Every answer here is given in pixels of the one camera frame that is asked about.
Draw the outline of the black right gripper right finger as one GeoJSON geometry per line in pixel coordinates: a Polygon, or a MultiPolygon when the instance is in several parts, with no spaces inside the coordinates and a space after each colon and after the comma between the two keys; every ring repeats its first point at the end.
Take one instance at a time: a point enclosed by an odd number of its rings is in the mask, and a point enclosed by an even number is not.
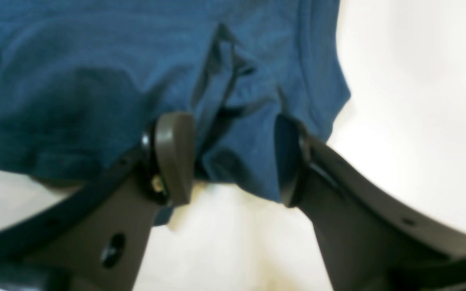
{"type": "Polygon", "coordinates": [[[334,291],[466,291],[466,234],[367,180],[303,123],[274,126],[281,201],[313,225],[334,291]]]}

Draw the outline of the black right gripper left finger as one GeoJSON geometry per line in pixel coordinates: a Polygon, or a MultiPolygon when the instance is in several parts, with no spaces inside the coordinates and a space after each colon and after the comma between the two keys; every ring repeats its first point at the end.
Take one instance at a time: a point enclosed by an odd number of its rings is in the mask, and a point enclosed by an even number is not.
{"type": "Polygon", "coordinates": [[[192,114],[172,112],[100,176],[0,231],[0,289],[131,291],[159,210],[189,204],[192,114]]]}

